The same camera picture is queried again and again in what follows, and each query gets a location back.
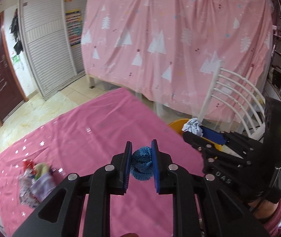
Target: crumpled white cloth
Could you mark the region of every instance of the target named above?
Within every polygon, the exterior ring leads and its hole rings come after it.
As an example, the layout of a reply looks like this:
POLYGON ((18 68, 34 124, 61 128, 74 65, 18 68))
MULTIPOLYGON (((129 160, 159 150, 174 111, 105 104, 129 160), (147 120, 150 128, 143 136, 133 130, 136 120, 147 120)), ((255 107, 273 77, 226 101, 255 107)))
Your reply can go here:
POLYGON ((193 134, 196 134, 199 137, 203 136, 203 131, 201 129, 201 123, 198 121, 197 118, 190 119, 187 123, 185 123, 182 127, 182 131, 189 131, 193 134))

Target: door frame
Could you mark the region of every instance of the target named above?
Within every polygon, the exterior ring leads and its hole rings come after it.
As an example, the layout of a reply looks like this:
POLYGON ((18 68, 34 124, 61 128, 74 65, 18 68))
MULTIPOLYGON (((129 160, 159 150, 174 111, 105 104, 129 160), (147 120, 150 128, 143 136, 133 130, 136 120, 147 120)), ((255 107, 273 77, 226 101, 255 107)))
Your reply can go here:
MULTIPOLYGON (((9 52, 8 52, 8 47, 7 47, 7 42, 6 42, 6 38, 5 38, 5 34, 4 34, 4 12, 2 11, 0 13, 0 24, 1 24, 1 27, 0 27, 0 32, 1 32, 1 40, 2 40, 2 43, 3 43, 3 46, 4 46, 4 53, 5 53, 5 56, 6 56, 6 60, 8 62, 8 65, 9 65, 9 68, 10 68, 10 71, 12 73, 12 76, 13 76, 13 79, 15 80, 15 84, 17 85, 18 87, 18 90, 19 92, 21 93, 22 97, 23 97, 23 100, 25 102, 27 102, 29 99, 26 97, 21 85, 20 85, 20 82, 15 74, 15 70, 13 68, 13 65, 12 65, 12 62, 11 62, 11 59, 10 59, 10 56, 9 56, 9 52)), ((2 120, 0 119, 0 126, 3 125, 3 122, 2 120)))

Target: white tree print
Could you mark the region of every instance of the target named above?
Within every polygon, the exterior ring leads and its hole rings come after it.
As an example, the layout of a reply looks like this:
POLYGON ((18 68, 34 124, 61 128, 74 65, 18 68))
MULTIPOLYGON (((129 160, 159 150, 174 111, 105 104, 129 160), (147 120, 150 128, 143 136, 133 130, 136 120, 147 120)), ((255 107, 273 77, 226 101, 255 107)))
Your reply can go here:
POLYGON ((161 30, 157 39, 157 43, 156 43, 156 51, 166 54, 166 48, 164 45, 164 35, 163 35, 163 31, 161 30))
POLYGON ((143 60, 142 60, 142 58, 140 56, 140 52, 137 51, 136 56, 135 56, 135 58, 134 58, 134 60, 132 62, 132 65, 141 66, 142 63, 143 63, 143 60))
POLYGON ((168 80, 171 83, 172 79, 172 69, 171 66, 167 68, 167 70, 161 75, 162 78, 168 80))
POLYGON ((241 45, 240 45, 240 52, 244 53, 246 52, 251 45, 251 39, 248 36, 245 36, 241 39, 241 45))
POLYGON ((149 52, 151 52, 151 53, 154 53, 154 52, 156 51, 156 45, 157 45, 157 40, 156 40, 156 38, 154 37, 154 38, 152 39, 152 42, 151 42, 150 46, 148 47, 148 50, 147 50, 147 51, 149 51, 149 52))
POLYGON ((114 47, 132 44, 131 34, 128 30, 124 29, 122 35, 117 39, 114 47))
POLYGON ((181 42, 186 43, 188 46, 191 46, 192 35, 191 35, 191 30, 189 28, 182 29, 181 42))
POLYGON ((233 29, 238 29, 240 28, 240 22, 235 18, 235 21, 233 23, 233 29))
POLYGON ((160 33, 157 37, 154 37, 152 39, 152 42, 149 45, 147 51, 149 51, 151 53, 159 52, 159 53, 166 54, 166 47, 164 45, 164 35, 163 35, 162 30, 160 31, 160 33))
POLYGON ((99 57, 99 54, 98 54, 98 51, 97 51, 97 47, 96 47, 96 46, 94 47, 93 58, 94 58, 94 59, 97 59, 97 60, 100 60, 100 57, 99 57))
POLYGON ((200 72, 211 74, 214 72, 218 67, 220 67, 221 61, 218 59, 217 52, 214 51, 211 60, 208 58, 204 61, 200 72))
POLYGON ((271 32, 268 32, 267 36, 266 36, 266 39, 264 41, 266 47, 268 49, 270 49, 270 43, 271 43, 271 32))
POLYGON ((102 29, 110 29, 111 18, 109 16, 105 16, 102 21, 102 29))
POLYGON ((86 43, 91 43, 91 35, 90 35, 90 31, 88 29, 88 31, 86 32, 86 34, 82 35, 81 37, 81 44, 86 44, 86 43))

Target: blue gripper pad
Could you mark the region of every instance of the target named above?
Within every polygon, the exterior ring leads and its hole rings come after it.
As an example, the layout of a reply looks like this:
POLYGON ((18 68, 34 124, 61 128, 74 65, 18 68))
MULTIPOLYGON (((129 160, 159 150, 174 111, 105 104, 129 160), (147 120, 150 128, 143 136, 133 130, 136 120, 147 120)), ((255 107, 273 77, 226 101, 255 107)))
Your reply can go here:
POLYGON ((203 137, 217 143, 219 145, 226 144, 227 140, 222 136, 221 133, 217 133, 216 131, 213 131, 207 127, 201 126, 201 129, 203 130, 203 137))
POLYGON ((128 151, 125 150, 124 156, 126 156, 127 152, 127 157, 126 157, 126 162, 125 162, 125 171, 124 171, 124 182, 123 182, 123 189, 124 192, 126 193, 127 188, 128 188, 128 182, 129 182, 129 173, 131 170, 131 163, 132 163, 132 143, 128 146, 128 151))
POLYGON ((155 182, 155 188, 157 193, 160 192, 160 173, 158 168, 158 161, 157 161, 157 150, 155 147, 155 142, 151 141, 151 152, 152 152, 152 167, 154 171, 154 182, 155 182))

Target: white shutter door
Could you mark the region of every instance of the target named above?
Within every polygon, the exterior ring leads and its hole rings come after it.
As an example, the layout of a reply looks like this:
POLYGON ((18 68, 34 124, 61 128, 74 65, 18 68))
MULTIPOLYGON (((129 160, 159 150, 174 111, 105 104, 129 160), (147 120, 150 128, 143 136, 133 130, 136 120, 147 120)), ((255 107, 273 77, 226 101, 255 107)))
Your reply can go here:
MULTIPOLYGON (((72 0, 71 2, 65 2, 65 13, 73 10, 81 11, 82 27, 84 23, 83 21, 86 18, 86 4, 87 4, 87 0, 72 0)), ((77 73, 79 73, 84 70, 80 44, 72 46, 71 52, 73 55, 77 73)))
POLYGON ((45 96, 76 75, 63 24, 62 0, 20 0, 27 53, 45 96))

